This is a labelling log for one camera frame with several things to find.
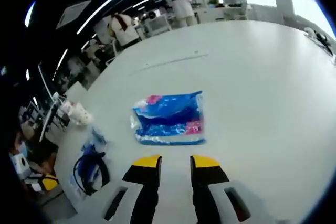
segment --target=white table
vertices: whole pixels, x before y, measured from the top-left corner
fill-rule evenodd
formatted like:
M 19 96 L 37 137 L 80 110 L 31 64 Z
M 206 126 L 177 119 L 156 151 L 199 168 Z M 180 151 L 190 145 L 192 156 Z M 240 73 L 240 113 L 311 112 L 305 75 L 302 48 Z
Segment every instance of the white table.
M 145 146 L 135 140 L 129 117 L 136 101 L 198 90 L 204 91 L 205 144 Z M 163 156 L 153 223 L 196 223 L 192 154 L 218 160 L 229 179 L 245 183 L 276 218 L 300 221 L 336 167 L 335 101 L 330 57 L 302 31 L 255 21 L 201 24 L 136 44 L 117 56 L 81 100 L 111 141 L 112 183 L 134 160 Z M 83 202 L 71 193 L 68 176 L 83 135 L 67 131 L 55 165 L 77 210 Z

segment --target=plastic package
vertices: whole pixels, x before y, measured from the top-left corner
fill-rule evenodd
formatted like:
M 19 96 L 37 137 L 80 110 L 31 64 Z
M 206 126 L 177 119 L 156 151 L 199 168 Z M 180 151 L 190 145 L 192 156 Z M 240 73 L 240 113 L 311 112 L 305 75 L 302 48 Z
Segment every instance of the plastic package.
M 203 143 L 202 92 L 152 95 L 133 108 L 131 128 L 141 144 Z

